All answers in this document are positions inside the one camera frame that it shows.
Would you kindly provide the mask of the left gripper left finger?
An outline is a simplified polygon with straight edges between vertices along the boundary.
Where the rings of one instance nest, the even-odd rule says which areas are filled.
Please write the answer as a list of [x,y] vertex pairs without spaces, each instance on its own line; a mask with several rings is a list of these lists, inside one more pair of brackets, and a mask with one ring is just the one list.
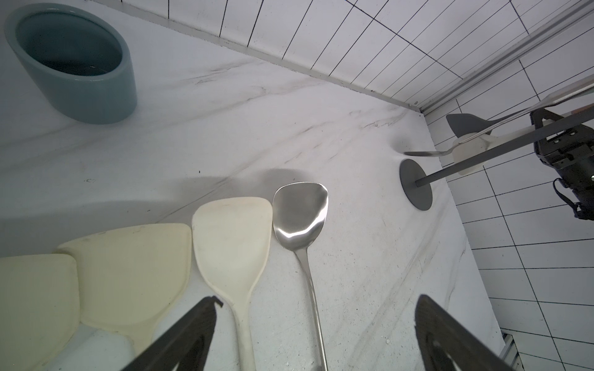
[[205,297],[143,353],[126,370],[203,370],[217,322],[216,307],[224,303]]

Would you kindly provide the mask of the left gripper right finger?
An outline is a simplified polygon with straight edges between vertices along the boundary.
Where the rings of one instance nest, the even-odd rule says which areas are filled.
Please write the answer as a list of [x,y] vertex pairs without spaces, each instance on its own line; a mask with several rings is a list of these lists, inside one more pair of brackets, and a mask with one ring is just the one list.
[[415,333],[426,370],[511,370],[428,295],[415,307]]

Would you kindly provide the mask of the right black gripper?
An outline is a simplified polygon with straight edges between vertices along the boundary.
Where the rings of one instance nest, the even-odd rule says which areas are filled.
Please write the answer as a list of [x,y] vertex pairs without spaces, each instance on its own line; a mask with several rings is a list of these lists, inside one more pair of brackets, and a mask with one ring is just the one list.
[[534,143],[536,156],[540,161],[558,173],[553,183],[572,190],[578,199],[576,203],[558,189],[557,196],[580,220],[593,219],[593,129],[586,125],[555,134],[550,139]]

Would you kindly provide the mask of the cream slotted turner green handle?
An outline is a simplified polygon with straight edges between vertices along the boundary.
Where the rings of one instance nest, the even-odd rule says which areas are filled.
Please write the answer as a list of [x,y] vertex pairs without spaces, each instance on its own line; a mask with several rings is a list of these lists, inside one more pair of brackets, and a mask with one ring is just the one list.
[[77,263],[80,320],[129,339],[136,355],[190,278],[192,232],[186,224],[146,224],[95,233],[57,247]]

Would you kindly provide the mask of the cream spatula light wooden handle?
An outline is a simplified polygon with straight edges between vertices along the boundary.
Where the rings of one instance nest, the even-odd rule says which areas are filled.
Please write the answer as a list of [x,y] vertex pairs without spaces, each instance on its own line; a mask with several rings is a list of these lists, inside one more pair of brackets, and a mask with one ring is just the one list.
[[535,130],[534,126],[530,126],[527,128],[522,128],[520,130],[514,131],[510,134],[506,134],[503,136],[495,136],[491,134],[482,134],[481,136],[473,139],[472,141],[468,141],[462,143],[463,139],[468,139],[473,133],[466,134],[460,139],[455,140],[455,144],[458,146],[453,150],[452,156],[453,160],[456,164],[463,162],[473,156],[479,155],[488,151],[489,149],[495,148],[499,145],[502,145],[506,142],[510,142],[516,138],[519,138],[525,134],[528,134]]

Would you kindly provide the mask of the cream spoon wooden handle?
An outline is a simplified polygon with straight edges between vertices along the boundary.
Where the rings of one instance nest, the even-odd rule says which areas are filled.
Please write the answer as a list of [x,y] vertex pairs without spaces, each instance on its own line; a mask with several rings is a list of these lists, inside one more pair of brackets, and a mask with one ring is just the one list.
[[211,201],[194,213],[192,232],[204,281],[235,317],[240,368],[255,370],[249,305],[269,258],[272,204],[253,196]]

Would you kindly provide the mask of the cream spatula green handle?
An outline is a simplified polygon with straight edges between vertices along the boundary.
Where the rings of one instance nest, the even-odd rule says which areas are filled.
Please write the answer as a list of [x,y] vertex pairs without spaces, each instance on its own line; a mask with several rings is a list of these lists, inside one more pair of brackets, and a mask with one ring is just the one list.
[[77,263],[66,254],[1,259],[1,369],[43,369],[80,323]]

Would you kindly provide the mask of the cream utensil dark wooden handle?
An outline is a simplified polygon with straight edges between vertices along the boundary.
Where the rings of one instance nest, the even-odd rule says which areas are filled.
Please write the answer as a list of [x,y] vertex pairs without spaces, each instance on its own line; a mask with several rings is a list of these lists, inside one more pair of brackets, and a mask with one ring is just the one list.
[[273,231],[279,244],[294,253],[308,284],[312,304],[320,369],[327,370],[326,350],[308,248],[320,235],[329,208],[327,188],[317,182],[294,182],[279,188],[273,197]]

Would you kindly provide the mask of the dark grey hanging spatula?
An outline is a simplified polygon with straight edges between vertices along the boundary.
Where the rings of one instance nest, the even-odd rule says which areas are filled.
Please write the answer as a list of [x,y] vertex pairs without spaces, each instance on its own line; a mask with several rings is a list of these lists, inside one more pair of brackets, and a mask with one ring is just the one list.
[[517,111],[497,120],[488,121],[473,114],[448,114],[446,116],[446,120],[450,125],[454,135],[458,138],[462,138],[466,134],[485,134],[488,131],[492,131],[495,128],[498,128],[507,122],[511,122],[523,115],[530,114],[533,111],[541,108],[548,108],[562,104],[573,99],[574,97],[590,94],[592,91],[593,75],[589,75],[588,77],[585,77],[575,83],[572,83],[571,85],[549,94],[539,103],[531,106],[530,108],[525,108],[524,110]]

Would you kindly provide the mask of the dark grey utensil rack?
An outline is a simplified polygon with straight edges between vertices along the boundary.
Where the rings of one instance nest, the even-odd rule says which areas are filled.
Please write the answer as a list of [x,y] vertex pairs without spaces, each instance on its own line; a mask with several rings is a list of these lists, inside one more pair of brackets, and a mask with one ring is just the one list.
[[408,200],[419,210],[429,210],[433,202],[433,194],[428,186],[432,182],[440,179],[445,179],[454,173],[460,173],[483,162],[487,162],[496,157],[507,154],[518,148],[538,142],[541,139],[557,134],[562,131],[575,128],[585,122],[593,119],[593,105],[584,108],[581,111],[575,111],[572,115],[563,117],[562,119],[544,125],[542,128],[535,128],[531,126],[526,128],[523,135],[516,138],[502,142],[492,149],[488,149],[474,156],[468,157],[462,162],[457,162],[448,168],[437,171],[436,173],[427,175],[424,173],[420,165],[411,160],[406,159],[400,166],[400,176],[403,190],[408,197]]

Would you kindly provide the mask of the teal ceramic cup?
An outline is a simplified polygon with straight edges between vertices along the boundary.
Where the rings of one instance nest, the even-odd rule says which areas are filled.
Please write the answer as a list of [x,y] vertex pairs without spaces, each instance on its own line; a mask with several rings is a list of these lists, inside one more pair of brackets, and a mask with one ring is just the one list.
[[135,111],[128,44],[103,19],[74,6],[38,3],[11,12],[4,31],[21,65],[61,114],[109,125]]

